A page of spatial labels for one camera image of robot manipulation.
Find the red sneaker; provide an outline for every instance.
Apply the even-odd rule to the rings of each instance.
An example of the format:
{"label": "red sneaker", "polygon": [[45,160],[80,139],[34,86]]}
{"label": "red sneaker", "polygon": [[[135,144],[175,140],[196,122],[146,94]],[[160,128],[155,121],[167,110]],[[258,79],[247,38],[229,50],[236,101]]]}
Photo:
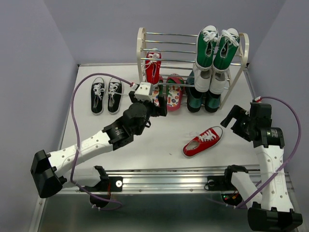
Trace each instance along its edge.
{"label": "red sneaker", "polygon": [[215,145],[221,140],[223,130],[221,127],[211,127],[201,133],[199,136],[191,140],[184,148],[184,156],[190,158],[201,151],[205,151]]}
{"label": "red sneaker", "polygon": [[[146,58],[161,59],[162,57],[160,52],[148,52]],[[158,60],[146,60],[145,66],[147,82],[156,86],[159,83],[161,62]]]}

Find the gray wall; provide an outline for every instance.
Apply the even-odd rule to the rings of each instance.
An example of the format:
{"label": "gray wall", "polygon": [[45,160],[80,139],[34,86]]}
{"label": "gray wall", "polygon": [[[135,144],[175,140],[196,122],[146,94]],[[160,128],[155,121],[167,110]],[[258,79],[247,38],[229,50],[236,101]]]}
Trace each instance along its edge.
{"label": "gray wall", "polygon": [[[302,140],[289,171],[296,197],[307,224],[309,224],[309,1],[287,0],[278,17],[258,48],[249,65],[252,83],[257,95],[281,98],[293,106],[302,124]],[[292,114],[280,103],[273,105],[274,125],[283,129],[285,156],[294,147],[297,126]]]}
{"label": "gray wall", "polygon": [[198,34],[207,25],[219,31],[235,27],[248,33],[253,57],[284,4],[284,0],[44,1],[78,63],[136,62],[139,27],[186,34]]}
{"label": "gray wall", "polygon": [[42,0],[0,7],[0,226],[26,232],[36,151],[56,149],[77,67]]}

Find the cable clip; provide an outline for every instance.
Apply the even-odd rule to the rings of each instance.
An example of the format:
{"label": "cable clip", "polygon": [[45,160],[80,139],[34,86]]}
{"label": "cable clip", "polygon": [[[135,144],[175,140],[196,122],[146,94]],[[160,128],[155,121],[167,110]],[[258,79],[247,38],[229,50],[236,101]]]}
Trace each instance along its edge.
{"label": "cable clip", "polygon": [[78,151],[78,153],[81,153],[80,149],[78,148],[77,144],[74,145],[74,148]]}
{"label": "cable clip", "polygon": [[260,102],[262,100],[261,96],[254,99],[254,102]]}
{"label": "cable clip", "polygon": [[138,89],[139,85],[138,84],[135,84],[135,83],[132,83],[131,85],[131,88],[136,91]]}

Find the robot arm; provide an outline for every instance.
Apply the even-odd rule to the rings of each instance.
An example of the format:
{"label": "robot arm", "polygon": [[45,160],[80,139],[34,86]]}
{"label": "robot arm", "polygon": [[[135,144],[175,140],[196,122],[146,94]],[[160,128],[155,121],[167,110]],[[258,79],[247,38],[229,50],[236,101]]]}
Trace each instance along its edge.
{"label": "robot arm", "polygon": [[[131,143],[134,135],[141,135],[145,127],[150,127],[151,116],[166,116],[164,97],[159,96],[159,106],[156,106],[151,94],[152,85],[143,82],[135,92],[130,92],[133,104],[124,111],[122,117],[81,142],[76,165]],[[41,198],[53,196],[63,187],[72,187],[68,179],[76,149],[77,146],[72,145],[48,154],[44,150],[35,154],[31,174]],[[80,185],[93,187],[107,178],[107,175],[102,167],[96,166],[89,173],[77,173],[76,177]]]}
{"label": "robot arm", "polygon": [[[248,222],[254,231],[291,231],[302,224],[301,214],[294,212],[290,201],[284,170],[277,171],[283,163],[284,139],[280,128],[271,127],[271,105],[252,102],[250,112],[235,105],[221,122],[227,127],[232,118],[233,133],[247,141],[253,141],[257,155],[262,185],[277,172],[278,174],[264,186],[262,194],[256,194],[246,205]],[[225,182],[238,189],[244,200],[257,191],[244,167],[232,165],[225,170]]]}

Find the shoelace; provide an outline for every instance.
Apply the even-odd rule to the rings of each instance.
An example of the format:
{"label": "shoelace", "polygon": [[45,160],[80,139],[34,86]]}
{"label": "shoelace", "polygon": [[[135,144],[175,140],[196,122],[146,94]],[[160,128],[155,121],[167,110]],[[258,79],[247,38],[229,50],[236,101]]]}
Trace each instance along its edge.
{"label": "shoelace", "polygon": [[119,87],[119,83],[110,83],[108,94],[110,94],[112,97],[114,96],[114,94],[121,94],[121,93],[115,92],[118,87]]}
{"label": "shoelace", "polygon": [[227,30],[222,30],[221,37],[226,37],[235,47],[239,46],[239,43],[236,41],[237,36],[232,35]]}
{"label": "shoelace", "polygon": [[127,95],[127,94],[115,92],[118,87],[119,87],[119,83],[110,83],[110,86],[109,86],[109,89],[108,89],[108,94],[111,95],[111,100],[109,102],[109,106],[113,106],[114,103],[115,103],[114,94]]}
{"label": "shoelace", "polygon": [[204,30],[204,31],[202,31],[202,33],[203,33],[203,40],[205,42],[208,43],[209,41],[213,41],[213,42],[218,41],[218,36],[217,36],[216,32],[214,32],[214,31],[209,32],[207,30]]}
{"label": "shoelace", "polygon": [[211,132],[211,130],[206,131],[202,135],[198,135],[198,139],[201,140],[202,142],[211,141],[211,140],[214,140],[216,138],[217,138],[217,136],[215,134],[213,134]]}
{"label": "shoelace", "polygon": [[93,91],[95,92],[95,96],[98,96],[100,100],[102,100],[101,93],[104,92],[104,88],[102,88],[102,84],[98,83],[97,85],[94,85]]}
{"label": "shoelace", "polygon": [[[159,53],[149,54],[148,56],[149,56],[149,58],[153,58],[153,59],[159,59],[160,58],[160,54]],[[157,60],[150,60],[150,62],[145,64],[144,65],[145,70],[148,69],[151,66],[151,64],[153,64],[153,63],[157,63]]]}

